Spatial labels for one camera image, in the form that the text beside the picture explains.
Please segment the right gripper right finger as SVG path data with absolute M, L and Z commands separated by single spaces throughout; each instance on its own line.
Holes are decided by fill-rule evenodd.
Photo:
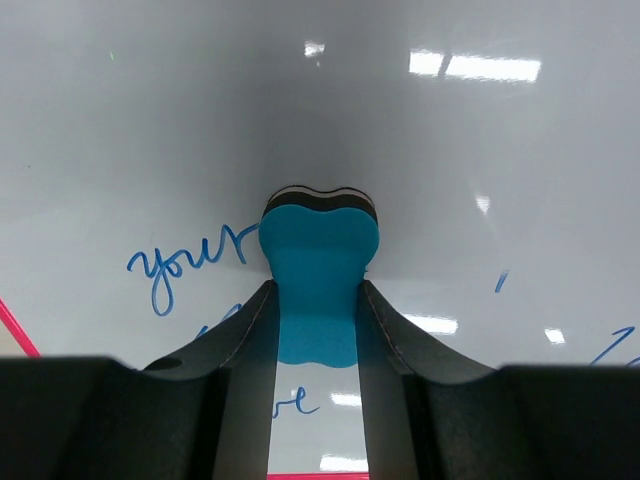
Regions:
M 359 287 L 357 351 L 373 479 L 635 479 L 633 367 L 493 369 Z

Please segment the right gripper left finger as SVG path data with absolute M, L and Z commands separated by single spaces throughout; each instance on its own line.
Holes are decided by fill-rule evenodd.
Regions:
M 107 357 L 1 362 L 5 479 L 263 479 L 278 289 L 137 370 Z

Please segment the blue whiteboard eraser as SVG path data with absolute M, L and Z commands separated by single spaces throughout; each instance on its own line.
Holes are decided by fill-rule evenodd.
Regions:
M 259 243 L 278 286 L 279 361 L 354 366 L 358 289 L 379 247 L 371 198 L 351 187 L 284 187 L 267 201 Z

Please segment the pink framed whiteboard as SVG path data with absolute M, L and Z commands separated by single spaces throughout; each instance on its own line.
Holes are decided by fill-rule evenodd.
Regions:
M 5 479 L 635 479 L 635 1 L 5 1 Z

